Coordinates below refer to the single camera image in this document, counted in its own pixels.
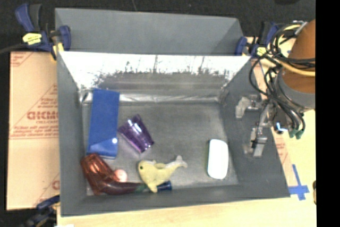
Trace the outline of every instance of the clamp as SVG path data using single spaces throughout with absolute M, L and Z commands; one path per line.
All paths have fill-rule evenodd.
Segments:
M 22 37 L 26 48 L 33 51 L 51 52 L 54 59 L 58 51 L 68 51 L 71 48 L 71 32 L 68 26 L 61 26 L 48 34 L 39 26 L 41 4 L 24 3 L 15 9 L 15 17 L 23 26 L 26 34 Z
M 41 227 L 49 221 L 55 222 L 56 212 L 52 206 L 59 203 L 59 201 L 60 196 L 57 195 L 39 203 L 36 207 L 38 213 L 18 225 L 18 227 Z

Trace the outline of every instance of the blue tape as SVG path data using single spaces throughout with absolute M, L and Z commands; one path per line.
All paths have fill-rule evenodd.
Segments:
M 306 197 L 304 196 L 304 194 L 309 193 L 309 189 L 307 186 L 303 186 L 301 185 L 301 181 L 296 169 L 296 166 L 293 164 L 293 171 L 297 180 L 297 186 L 292 186 L 292 187 L 288 187 L 289 193 L 291 195 L 293 194 L 297 194 L 297 197 L 299 198 L 299 200 L 305 200 Z

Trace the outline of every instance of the cardboard sheet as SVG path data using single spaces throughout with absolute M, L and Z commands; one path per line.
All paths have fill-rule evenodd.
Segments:
M 12 52 L 7 209 L 34 208 L 59 193 L 56 62 Z

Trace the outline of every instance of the yellow label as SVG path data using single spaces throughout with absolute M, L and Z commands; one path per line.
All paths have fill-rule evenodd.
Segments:
M 22 37 L 22 40 L 30 46 L 40 43 L 41 37 L 42 35 L 39 33 L 28 33 L 24 37 Z
M 266 53 L 267 51 L 266 51 L 266 48 L 264 48 L 264 47 L 258 47 L 257 48 L 257 51 L 256 51 L 256 53 L 257 53 L 257 55 L 258 56 L 262 56 L 264 53 Z

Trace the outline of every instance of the orange cylinder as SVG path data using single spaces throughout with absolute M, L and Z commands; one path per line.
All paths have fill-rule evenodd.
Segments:
M 297 36 L 289 58 L 298 60 L 315 58 L 316 20 L 310 21 Z M 315 94 L 315 77 L 301 75 L 288 69 L 283 69 L 282 78 L 292 89 L 309 94 Z

